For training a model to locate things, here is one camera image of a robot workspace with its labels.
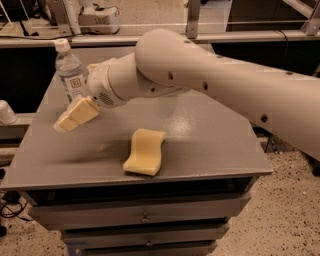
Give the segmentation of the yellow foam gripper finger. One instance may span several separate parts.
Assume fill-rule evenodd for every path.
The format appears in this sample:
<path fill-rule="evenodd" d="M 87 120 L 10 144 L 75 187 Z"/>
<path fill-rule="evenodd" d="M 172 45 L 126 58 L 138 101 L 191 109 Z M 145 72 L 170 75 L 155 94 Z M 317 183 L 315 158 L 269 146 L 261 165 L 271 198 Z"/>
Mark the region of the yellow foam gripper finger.
<path fill-rule="evenodd" d="M 99 105 L 90 97 L 78 95 L 54 124 L 58 132 L 69 132 L 99 115 Z"/>

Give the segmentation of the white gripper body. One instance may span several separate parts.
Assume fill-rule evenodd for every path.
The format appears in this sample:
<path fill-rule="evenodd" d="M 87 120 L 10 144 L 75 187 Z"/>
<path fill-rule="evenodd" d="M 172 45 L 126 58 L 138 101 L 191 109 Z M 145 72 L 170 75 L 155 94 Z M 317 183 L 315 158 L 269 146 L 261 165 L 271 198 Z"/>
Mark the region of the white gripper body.
<path fill-rule="evenodd" d="M 108 71 L 113 59 L 87 66 L 87 87 L 91 96 L 102 107 L 114 108 L 126 104 L 126 101 L 116 95 L 109 81 Z"/>

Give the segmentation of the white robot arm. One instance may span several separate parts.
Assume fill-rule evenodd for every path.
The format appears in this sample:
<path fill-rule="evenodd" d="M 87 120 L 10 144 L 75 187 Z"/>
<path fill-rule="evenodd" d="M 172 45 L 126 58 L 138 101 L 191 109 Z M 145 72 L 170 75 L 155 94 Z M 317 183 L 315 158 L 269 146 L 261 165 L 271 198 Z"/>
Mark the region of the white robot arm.
<path fill-rule="evenodd" d="M 133 53 L 88 69 L 89 95 L 75 97 L 54 124 L 59 132 L 92 120 L 101 107 L 189 89 L 320 159 L 319 78 L 222 57 L 165 29 L 145 33 Z"/>

